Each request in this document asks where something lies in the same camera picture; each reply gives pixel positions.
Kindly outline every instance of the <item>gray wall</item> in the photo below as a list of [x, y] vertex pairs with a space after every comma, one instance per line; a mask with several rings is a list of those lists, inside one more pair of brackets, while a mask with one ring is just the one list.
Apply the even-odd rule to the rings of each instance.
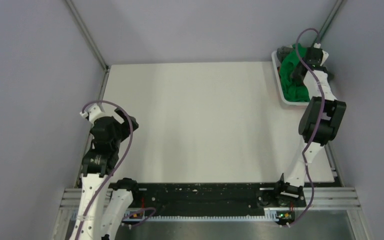
[[0, 0], [0, 239], [50, 239], [102, 78], [62, 0]]
[[[257, 61], [305, 28], [320, 28], [335, 0], [73, 0], [109, 65]], [[303, 42], [314, 35], [303, 37]]]
[[348, 1], [322, 47], [347, 103], [333, 147], [375, 239], [384, 239], [384, 1]]

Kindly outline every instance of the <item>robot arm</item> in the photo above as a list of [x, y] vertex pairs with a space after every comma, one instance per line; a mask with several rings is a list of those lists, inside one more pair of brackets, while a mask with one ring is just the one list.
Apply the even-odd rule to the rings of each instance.
[[[305, 152], [305, 158], [308, 165], [313, 162], [314, 157], [324, 148], [324, 145], [335, 138], [347, 107], [345, 102], [338, 101], [333, 95], [328, 83], [328, 71], [322, 66], [326, 61], [328, 54], [317, 47], [320, 46], [315, 45], [315, 47], [307, 49], [304, 61], [311, 66], [320, 82], [319, 84], [325, 97], [325, 104], [323, 108], [324, 117], [320, 121], [312, 144]], [[321, 92], [313, 75], [307, 71], [304, 76], [302, 83], [307, 87], [311, 100], [308, 103], [298, 126], [298, 133], [302, 136], [299, 144], [301, 148], [300, 152], [304, 150], [310, 140], [322, 104]], [[276, 194], [279, 202], [288, 204], [297, 199], [303, 200], [305, 178], [306, 163], [302, 154], [299, 154], [298, 158], [293, 160], [289, 169], [282, 174], [280, 180], [277, 182]]]
[[[124, 119], [123, 123], [119, 123], [114, 117], [108, 116], [98, 104], [93, 104], [87, 112], [80, 113], [82, 117], [93, 124], [90, 130], [93, 140], [92, 147], [82, 159], [82, 193], [77, 220], [70, 240], [97, 240], [106, 235], [107, 238], [104, 239], [110, 239], [109, 237], [111, 240], [115, 239], [124, 212], [133, 201], [132, 192], [137, 184], [135, 185], [136, 182], [131, 179], [123, 179], [120, 186], [116, 187], [117, 190], [113, 192], [110, 205], [103, 215], [104, 201], [110, 183], [107, 181], [104, 186], [102, 184], [119, 160], [120, 143], [130, 135], [127, 117], [119, 109], [116, 109], [115, 112]], [[129, 117], [133, 130], [136, 130], [139, 127], [136, 119], [132, 116]], [[92, 202], [87, 216], [84, 217], [83, 214], [89, 202], [99, 188], [101, 191]], [[81, 229], [78, 229], [80, 222], [83, 222], [83, 225]]]

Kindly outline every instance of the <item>white tabletop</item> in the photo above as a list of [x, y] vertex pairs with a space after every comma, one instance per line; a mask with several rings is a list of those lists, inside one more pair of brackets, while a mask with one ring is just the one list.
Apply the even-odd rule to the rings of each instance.
[[[140, 183], [278, 181], [298, 153], [304, 108], [281, 105], [274, 74], [271, 62], [112, 65], [103, 99], [139, 123], [114, 177]], [[314, 182], [334, 181], [325, 151], [310, 174]]]

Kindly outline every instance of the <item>green cloth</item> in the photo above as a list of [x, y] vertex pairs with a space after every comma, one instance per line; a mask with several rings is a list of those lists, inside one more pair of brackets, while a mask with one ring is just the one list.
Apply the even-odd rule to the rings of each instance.
[[[306, 55], [307, 48], [298, 43], [299, 55], [303, 58]], [[285, 57], [280, 65], [279, 76], [282, 86], [283, 96], [289, 102], [310, 102], [309, 91], [303, 84], [296, 83], [291, 79], [291, 73], [297, 67], [300, 59], [294, 50]]]

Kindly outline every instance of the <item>metal floor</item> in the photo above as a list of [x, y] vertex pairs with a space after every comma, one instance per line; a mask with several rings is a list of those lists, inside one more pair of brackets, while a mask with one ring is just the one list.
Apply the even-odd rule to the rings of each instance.
[[[73, 230], [69, 226], [66, 239]], [[346, 211], [309, 211], [298, 225], [273, 222], [147, 222], [120, 227], [115, 240], [354, 240]]]

